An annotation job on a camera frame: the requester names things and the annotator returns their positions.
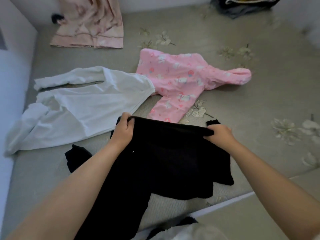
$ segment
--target stack of folded clothes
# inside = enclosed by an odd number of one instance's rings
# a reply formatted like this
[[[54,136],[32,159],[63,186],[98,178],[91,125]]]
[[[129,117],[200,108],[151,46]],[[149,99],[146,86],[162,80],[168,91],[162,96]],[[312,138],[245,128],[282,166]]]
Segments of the stack of folded clothes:
[[[242,15],[270,9],[280,0],[211,0],[217,10],[232,19]]]

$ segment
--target white sleeve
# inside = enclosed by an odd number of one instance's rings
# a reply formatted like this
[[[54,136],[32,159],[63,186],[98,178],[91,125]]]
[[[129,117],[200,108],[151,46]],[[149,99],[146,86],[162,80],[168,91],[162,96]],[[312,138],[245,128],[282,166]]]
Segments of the white sleeve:
[[[38,124],[41,117],[46,115],[49,108],[41,103],[30,104],[22,114],[21,119],[15,121],[9,130],[6,141],[6,155],[11,155],[20,149],[21,142],[29,135],[30,131]]]
[[[86,84],[98,81],[104,82],[105,80],[102,66],[76,68],[61,75],[35,79],[34,89],[39,91],[42,88],[56,87],[65,84]]]

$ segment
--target right forearm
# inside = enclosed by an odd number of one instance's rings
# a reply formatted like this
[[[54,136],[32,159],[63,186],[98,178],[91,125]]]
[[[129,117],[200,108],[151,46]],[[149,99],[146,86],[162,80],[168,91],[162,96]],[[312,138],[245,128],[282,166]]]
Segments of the right forearm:
[[[257,197],[290,239],[312,239],[320,232],[320,203],[236,142],[227,151]]]

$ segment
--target folded pink clothing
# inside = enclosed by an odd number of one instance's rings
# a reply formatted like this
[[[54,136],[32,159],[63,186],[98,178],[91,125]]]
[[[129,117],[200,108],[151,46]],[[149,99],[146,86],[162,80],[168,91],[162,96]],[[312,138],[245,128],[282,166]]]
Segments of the folded pink clothing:
[[[118,0],[59,0],[65,17],[50,45],[123,48]]]
[[[142,49],[137,73],[148,77],[155,94],[162,95],[149,119],[178,123],[204,90],[223,84],[243,85],[250,81],[245,68],[223,71],[206,63],[199,54],[170,55]]]

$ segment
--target left forearm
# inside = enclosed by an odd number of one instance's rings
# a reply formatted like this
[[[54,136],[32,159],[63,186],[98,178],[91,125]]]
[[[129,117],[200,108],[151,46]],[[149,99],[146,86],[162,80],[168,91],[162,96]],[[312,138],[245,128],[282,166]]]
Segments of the left forearm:
[[[120,152],[107,144],[36,207],[8,240],[73,239]]]

